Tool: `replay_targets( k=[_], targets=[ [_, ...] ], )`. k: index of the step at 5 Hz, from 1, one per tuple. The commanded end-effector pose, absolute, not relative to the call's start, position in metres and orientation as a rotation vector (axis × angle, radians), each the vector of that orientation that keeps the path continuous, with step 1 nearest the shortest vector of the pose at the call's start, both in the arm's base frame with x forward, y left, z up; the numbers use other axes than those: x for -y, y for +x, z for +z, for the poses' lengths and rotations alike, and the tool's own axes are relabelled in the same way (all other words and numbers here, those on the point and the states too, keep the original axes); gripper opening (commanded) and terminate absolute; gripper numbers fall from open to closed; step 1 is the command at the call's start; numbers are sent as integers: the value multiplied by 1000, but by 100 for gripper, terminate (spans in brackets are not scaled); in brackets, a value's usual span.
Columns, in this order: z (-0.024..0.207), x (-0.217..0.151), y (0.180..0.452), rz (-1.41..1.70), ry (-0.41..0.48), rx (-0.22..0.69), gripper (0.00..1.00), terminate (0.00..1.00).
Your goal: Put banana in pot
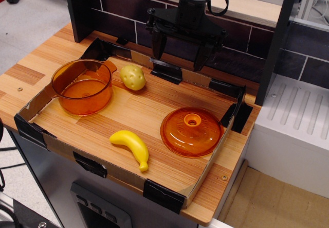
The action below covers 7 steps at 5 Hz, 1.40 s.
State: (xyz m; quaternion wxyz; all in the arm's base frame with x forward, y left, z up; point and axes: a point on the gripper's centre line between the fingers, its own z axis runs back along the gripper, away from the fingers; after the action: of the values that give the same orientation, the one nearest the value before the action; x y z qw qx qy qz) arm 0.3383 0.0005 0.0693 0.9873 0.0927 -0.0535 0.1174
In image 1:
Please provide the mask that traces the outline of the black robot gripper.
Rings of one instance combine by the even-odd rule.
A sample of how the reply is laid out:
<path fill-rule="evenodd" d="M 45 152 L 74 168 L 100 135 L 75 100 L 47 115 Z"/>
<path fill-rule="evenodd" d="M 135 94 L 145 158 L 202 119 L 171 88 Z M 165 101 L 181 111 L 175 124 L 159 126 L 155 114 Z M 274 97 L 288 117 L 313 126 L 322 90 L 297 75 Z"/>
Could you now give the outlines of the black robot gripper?
<path fill-rule="evenodd" d="M 193 64 L 193 71 L 201 71 L 213 58 L 216 48 L 221 48 L 226 30 L 213 23 L 205 13 L 206 3 L 179 0 L 174 8 L 149 8 L 146 29 L 152 35 L 152 51 L 160 60 L 167 38 L 175 38 L 200 45 Z"/>

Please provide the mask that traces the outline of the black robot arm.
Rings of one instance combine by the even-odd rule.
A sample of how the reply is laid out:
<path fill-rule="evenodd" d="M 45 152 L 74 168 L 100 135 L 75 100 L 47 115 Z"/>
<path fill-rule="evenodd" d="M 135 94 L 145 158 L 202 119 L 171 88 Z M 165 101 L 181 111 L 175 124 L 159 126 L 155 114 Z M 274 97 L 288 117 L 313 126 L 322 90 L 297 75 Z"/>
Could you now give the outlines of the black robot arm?
<path fill-rule="evenodd" d="M 176 8 L 149 8 L 146 30 L 152 35 L 155 59 L 161 59 L 167 38 L 176 38 L 198 45 L 193 70 L 202 70 L 210 56 L 222 49 L 223 41 L 228 35 L 225 29 L 208 19 L 206 9 L 213 16 L 222 16 L 228 7 L 221 12 L 213 12 L 211 0 L 179 0 Z"/>

